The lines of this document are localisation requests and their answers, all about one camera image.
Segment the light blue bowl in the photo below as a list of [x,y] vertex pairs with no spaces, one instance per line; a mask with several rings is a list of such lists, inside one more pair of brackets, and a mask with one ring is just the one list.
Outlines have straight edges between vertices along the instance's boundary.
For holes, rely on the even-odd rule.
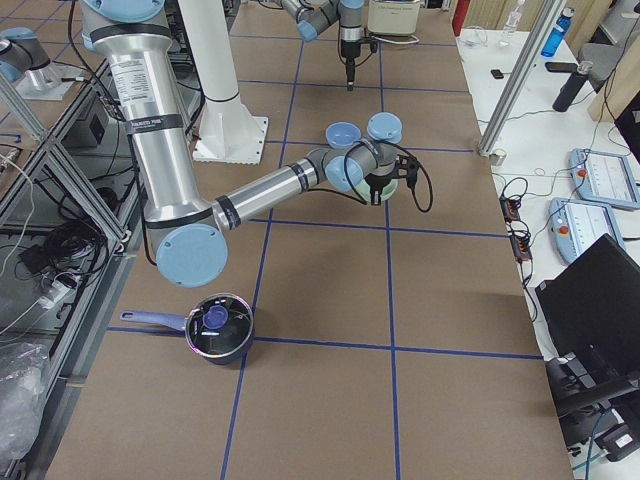
[[325,131],[327,142],[331,148],[349,148],[360,140],[360,129],[349,122],[332,123]]

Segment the label sticker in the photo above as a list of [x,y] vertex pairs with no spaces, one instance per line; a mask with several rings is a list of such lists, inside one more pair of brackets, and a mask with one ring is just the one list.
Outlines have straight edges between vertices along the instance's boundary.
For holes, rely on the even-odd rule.
[[128,60],[111,66],[113,81],[122,106],[155,102],[149,71],[143,60]]
[[616,440],[616,445],[618,445],[618,448],[624,448],[625,446],[629,445],[631,442],[633,442],[633,438],[631,438],[631,435],[627,433],[621,436],[618,440]]

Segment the red object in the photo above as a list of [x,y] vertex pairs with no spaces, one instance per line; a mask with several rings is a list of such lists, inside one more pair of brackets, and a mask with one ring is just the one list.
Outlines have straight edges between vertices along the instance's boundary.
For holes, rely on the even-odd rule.
[[460,36],[460,30],[462,30],[462,25],[464,24],[464,19],[467,16],[467,12],[469,11],[469,4],[471,0],[459,0],[458,6],[456,7],[456,11],[453,14],[453,21],[451,22],[451,26],[453,27],[453,34],[456,37]]

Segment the black bottle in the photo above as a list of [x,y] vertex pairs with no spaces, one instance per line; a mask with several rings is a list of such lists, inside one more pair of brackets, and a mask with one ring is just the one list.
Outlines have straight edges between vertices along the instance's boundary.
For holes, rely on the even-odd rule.
[[571,103],[576,99],[578,92],[589,78],[589,72],[593,63],[587,60],[578,65],[578,68],[569,76],[569,80],[560,89],[558,98],[553,102],[553,109],[556,112],[566,112]]

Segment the plastic bag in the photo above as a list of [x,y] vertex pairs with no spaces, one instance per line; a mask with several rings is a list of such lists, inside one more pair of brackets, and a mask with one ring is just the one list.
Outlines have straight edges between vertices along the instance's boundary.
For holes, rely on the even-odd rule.
[[0,347],[0,465],[24,457],[40,430],[49,354],[44,345]]

